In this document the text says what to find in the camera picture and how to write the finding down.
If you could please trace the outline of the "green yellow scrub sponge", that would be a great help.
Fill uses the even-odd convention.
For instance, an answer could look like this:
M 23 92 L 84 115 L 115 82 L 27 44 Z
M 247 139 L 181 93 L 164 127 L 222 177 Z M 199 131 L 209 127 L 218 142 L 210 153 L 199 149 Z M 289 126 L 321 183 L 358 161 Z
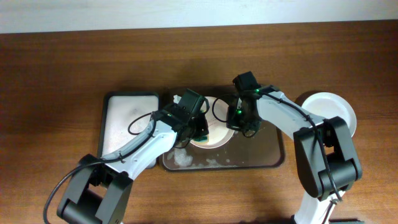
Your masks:
M 195 138 L 195 139 L 193 139 L 193 142 L 194 142 L 196 145 L 207 145 L 208 142 L 209 142 L 208 135 L 206 135 L 206 136 L 200 136 L 200 137 L 198 137 L 198 138 Z

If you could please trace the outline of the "pale pink plate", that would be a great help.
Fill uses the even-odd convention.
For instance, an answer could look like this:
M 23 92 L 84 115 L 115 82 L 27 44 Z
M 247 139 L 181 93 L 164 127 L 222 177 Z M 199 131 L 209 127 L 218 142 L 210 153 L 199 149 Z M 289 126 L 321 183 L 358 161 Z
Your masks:
M 205 114 L 208 125 L 209 133 L 207 135 L 209 142 L 207 145 L 196 145 L 193 140 L 191 140 L 190 143 L 199 148 L 214 149 L 226 144 L 233 137 L 234 131 L 227 128 L 226 123 L 218 121 L 213 115 L 214 111 L 217 118 L 225 121 L 228 112 L 228 104 L 219 99 L 216 102 L 216 105 L 213 106 L 216 98 L 213 96 L 206 96 L 206 99 L 208 100 L 210 106 L 208 112 Z

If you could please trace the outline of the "pale green plate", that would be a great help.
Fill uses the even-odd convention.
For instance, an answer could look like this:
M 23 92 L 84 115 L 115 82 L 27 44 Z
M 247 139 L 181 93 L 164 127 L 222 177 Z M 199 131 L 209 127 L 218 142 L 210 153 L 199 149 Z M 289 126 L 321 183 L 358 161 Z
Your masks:
M 302 108 L 325 118 L 339 116 L 348 125 L 351 136 L 357 128 L 357 118 L 352 106 L 341 96 L 330 92 L 319 92 L 310 95 L 302 103 Z

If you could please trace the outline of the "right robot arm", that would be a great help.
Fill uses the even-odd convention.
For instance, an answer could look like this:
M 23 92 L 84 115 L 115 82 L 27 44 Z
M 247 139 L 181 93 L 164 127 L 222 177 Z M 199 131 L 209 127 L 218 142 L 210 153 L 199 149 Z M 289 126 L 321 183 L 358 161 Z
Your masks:
M 363 170 L 346 121 L 324 118 L 297 105 L 276 86 L 258 84 L 252 72 L 233 79 L 237 91 L 226 125 L 253 137 L 267 121 L 294 142 L 297 173 L 304 188 L 292 223 L 329 223 L 342 196 Z

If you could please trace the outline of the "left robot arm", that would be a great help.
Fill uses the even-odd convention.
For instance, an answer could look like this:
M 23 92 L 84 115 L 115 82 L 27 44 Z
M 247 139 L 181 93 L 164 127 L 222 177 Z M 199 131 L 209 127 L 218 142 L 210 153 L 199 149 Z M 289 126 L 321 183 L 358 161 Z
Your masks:
M 208 134 L 208 100 L 187 89 L 176 103 L 151 112 L 135 138 L 103 157 L 84 156 L 64 178 L 57 216 L 67 223 L 121 223 L 132 185 L 157 157 L 175 145 Z

